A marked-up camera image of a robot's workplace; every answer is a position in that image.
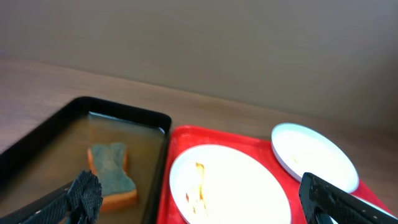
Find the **wooden table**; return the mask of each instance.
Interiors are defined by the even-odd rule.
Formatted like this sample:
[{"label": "wooden table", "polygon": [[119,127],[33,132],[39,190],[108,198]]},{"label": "wooden table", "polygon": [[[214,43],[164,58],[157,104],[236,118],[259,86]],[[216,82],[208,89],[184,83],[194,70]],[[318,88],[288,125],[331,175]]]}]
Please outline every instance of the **wooden table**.
[{"label": "wooden table", "polygon": [[398,141],[387,133],[9,57],[0,58],[0,152],[78,96],[161,111],[174,126],[194,124],[261,139],[270,139],[279,123],[309,126],[338,145],[398,215]]}]

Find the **white bowl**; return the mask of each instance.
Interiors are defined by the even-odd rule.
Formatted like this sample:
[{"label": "white bowl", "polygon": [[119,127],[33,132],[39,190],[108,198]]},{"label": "white bowl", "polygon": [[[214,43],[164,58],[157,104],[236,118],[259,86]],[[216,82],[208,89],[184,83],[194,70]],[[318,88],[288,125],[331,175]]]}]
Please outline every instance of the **white bowl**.
[{"label": "white bowl", "polygon": [[[195,163],[203,164],[203,198],[208,216],[198,216],[186,193],[195,179]],[[289,201],[275,177],[258,161],[235,149],[195,146],[174,161],[170,189],[180,213],[190,224],[291,222]]]},{"label": "white bowl", "polygon": [[304,172],[311,172],[345,192],[358,188],[358,173],[349,158],[329,139],[310,128],[278,124],[272,130],[272,150],[282,167],[298,181]]}]

